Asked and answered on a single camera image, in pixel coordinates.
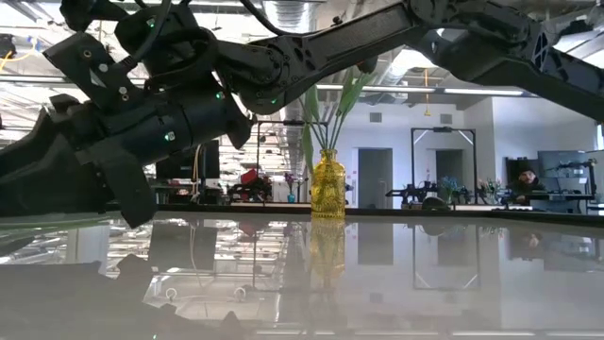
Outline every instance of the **reflective surface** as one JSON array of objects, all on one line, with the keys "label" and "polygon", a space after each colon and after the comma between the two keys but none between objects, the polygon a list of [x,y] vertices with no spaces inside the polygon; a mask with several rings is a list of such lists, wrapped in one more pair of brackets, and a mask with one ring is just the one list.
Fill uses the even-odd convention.
[{"label": "reflective surface", "polygon": [[0,221],[0,339],[604,337],[604,232],[469,218]]}]

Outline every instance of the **person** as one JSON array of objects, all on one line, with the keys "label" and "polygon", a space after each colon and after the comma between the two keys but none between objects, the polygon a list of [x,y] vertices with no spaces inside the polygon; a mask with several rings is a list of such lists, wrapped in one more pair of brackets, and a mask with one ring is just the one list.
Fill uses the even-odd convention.
[{"label": "person", "polygon": [[534,191],[544,191],[545,186],[539,182],[537,175],[531,168],[520,170],[518,180],[515,180],[508,187],[512,191],[512,201],[520,204],[529,204],[526,195]]}]

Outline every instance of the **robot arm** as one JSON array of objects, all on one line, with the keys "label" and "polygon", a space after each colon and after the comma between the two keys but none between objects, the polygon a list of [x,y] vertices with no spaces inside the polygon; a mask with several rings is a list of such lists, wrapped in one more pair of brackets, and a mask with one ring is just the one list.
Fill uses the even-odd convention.
[{"label": "robot arm", "polygon": [[[143,165],[223,134],[236,147],[249,138],[254,120],[231,94],[270,114],[323,77],[401,44],[461,80],[517,86],[604,120],[602,71],[556,51],[539,23],[493,2],[401,0],[324,31],[250,44],[216,40],[186,1],[164,5],[128,15],[108,0],[63,0],[61,13],[78,32],[44,55],[90,101],[52,97],[33,131],[0,150],[0,215],[99,212],[117,200],[136,227],[155,212]],[[127,77],[137,58],[115,62],[83,32],[96,19],[118,22],[115,34],[132,56],[159,27],[142,56],[150,75],[143,89]],[[467,33],[449,42],[434,31],[442,27]]]}]

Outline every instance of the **doorway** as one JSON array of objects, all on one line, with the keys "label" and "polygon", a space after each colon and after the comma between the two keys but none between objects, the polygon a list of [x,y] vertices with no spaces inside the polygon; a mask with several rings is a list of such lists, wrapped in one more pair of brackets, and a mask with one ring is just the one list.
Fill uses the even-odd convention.
[{"label": "doorway", "polygon": [[[436,150],[436,179],[444,177],[455,179],[458,185],[463,184],[463,150]],[[445,193],[441,191],[438,196],[442,199]]]},{"label": "doorway", "polygon": [[391,209],[386,197],[393,188],[393,150],[359,149],[359,208]]}]

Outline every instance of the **ceiling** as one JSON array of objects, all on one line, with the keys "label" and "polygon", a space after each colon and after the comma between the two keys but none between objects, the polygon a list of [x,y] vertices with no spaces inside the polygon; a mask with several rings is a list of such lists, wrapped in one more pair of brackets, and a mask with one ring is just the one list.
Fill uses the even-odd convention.
[{"label": "ceiling", "polygon": [[[265,15],[276,26],[288,31],[304,32],[317,28],[328,27],[332,18],[341,16],[344,20],[363,15],[393,3],[394,0],[310,0],[304,1],[258,1],[256,5],[264,10]],[[562,1],[562,0],[502,0],[500,3],[515,6],[539,19],[550,19],[552,23],[567,23],[577,14],[568,14],[583,10],[587,14],[594,1]],[[159,3],[159,0],[149,0],[149,4]],[[136,10],[133,0],[118,3],[126,10]],[[16,1],[0,0],[0,34],[11,34],[17,45],[17,57],[24,58],[17,62],[7,62],[0,71],[1,76],[55,76],[61,72],[55,69],[41,54],[48,46],[67,38],[72,32],[64,24],[59,12],[59,0]],[[191,6],[195,19],[204,27],[213,30],[220,40],[235,43],[249,43],[254,40],[273,36],[258,21],[249,15],[243,6],[235,0],[193,0]],[[88,32],[110,47],[110,53],[116,60],[126,57],[113,35],[115,23],[93,23]],[[604,46],[603,36],[599,32],[590,37],[575,37],[567,42],[567,50],[576,53],[583,59],[592,58],[591,62],[604,60],[599,56]],[[403,47],[379,56],[377,76],[374,84],[378,85],[409,85],[409,86],[440,86],[462,87],[446,70],[426,64],[425,60],[413,57],[413,51],[405,51],[404,61],[396,62],[401,56]],[[146,72],[142,66],[131,73],[132,77],[145,78]],[[343,73],[327,77],[322,83],[341,84]],[[36,82],[35,79],[27,84],[12,84],[0,81],[0,113],[5,127],[0,131],[0,147],[10,141],[22,138],[33,127],[38,109],[48,102],[48,97],[56,94],[70,94],[79,100],[86,100],[86,95],[77,88],[64,85],[49,87],[48,84]],[[433,95],[430,103],[457,104],[458,109],[472,105],[480,100],[479,95]],[[321,99],[329,103],[337,102],[338,93],[334,91],[321,92]],[[375,105],[377,103],[393,103],[415,105],[424,103],[426,96],[420,93],[410,93],[404,97],[395,97],[384,93],[364,94],[362,102]],[[260,126],[261,142],[260,167],[268,174],[293,172],[298,176],[304,173],[303,157],[300,151],[300,128],[284,127],[279,122],[284,119],[300,119],[301,108],[292,103],[284,110],[271,116],[260,117],[264,120]],[[221,139],[221,170],[224,180],[237,180],[246,170],[247,165],[256,163],[257,142],[259,130],[254,128],[253,136],[242,150],[236,150],[230,145],[228,138]]]}]

